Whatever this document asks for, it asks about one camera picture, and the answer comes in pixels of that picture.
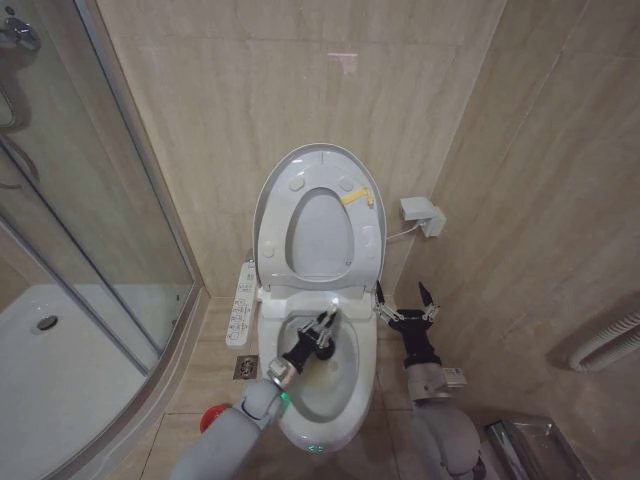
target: glass shower door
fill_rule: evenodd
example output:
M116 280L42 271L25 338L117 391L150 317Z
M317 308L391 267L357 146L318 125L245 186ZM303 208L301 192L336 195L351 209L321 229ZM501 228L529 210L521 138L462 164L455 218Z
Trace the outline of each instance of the glass shower door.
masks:
M2 171L0 181L13 179ZM0 187L0 196L20 190ZM41 234L60 262L75 263L55 230L43 225ZM104 430L145 378L0 222L0 478L48 474Z
M16 118L5 150L103 284L74 279L76 290L95 306L106 288L159 353L193 278L73 1L0 8L41 42L37 51L0 49L0 103ZM14 219L25 230L30 221Z

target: toilet lid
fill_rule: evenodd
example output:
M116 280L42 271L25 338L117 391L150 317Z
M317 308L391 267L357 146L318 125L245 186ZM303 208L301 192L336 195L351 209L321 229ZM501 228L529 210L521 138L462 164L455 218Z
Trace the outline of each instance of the toilet lid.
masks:
M254 216L258 278L288 286L371 290L384 259L378 187L347 150L314 144L288 154L269 175Z

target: floor drain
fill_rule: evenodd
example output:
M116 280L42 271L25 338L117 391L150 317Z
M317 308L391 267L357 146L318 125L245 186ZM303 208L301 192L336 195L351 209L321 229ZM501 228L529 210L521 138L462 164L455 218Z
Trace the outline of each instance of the floor drain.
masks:
M45 332L55 327L57 324L58 324L58 317L56 315L49 315L48 317L44 317L42 320L40 320L36 324L36 327L38 328L38 330Z
M233 372L234 380L251 380L258 375L258 356L240 355L236 358L236 369Z

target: white toilet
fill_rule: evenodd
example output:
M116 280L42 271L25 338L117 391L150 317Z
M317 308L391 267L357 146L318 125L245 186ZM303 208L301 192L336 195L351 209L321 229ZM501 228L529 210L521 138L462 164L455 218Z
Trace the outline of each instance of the white toilet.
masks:
M386 237L378 187L343 148L298 148L269 175L253 229L263 374L295 344L298 326L331 303L339 308L333 357L311 356L279 421L304 450L338 450L358 432L373 389L374 295Z

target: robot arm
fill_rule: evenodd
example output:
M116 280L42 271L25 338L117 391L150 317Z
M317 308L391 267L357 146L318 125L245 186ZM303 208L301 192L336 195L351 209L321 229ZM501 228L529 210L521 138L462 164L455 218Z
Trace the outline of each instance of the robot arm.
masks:
M377 286L377 310L402 335L407 352L409 396L413 404L411 430L416 451L434 480L485 478L479 459L480 438L471 419L450 401L452 391L466 385L460 369L443 368L427 330L438 313L431 294L419 283L425 310L393 310Z
M262 431L280 415L281 394L315 353L320 360L335 350L331 327L337 307L321 313L298 331L298 343L269 364L267 375L250 384L233 408L224 411L178 461L171 480L228 480L243 466Z

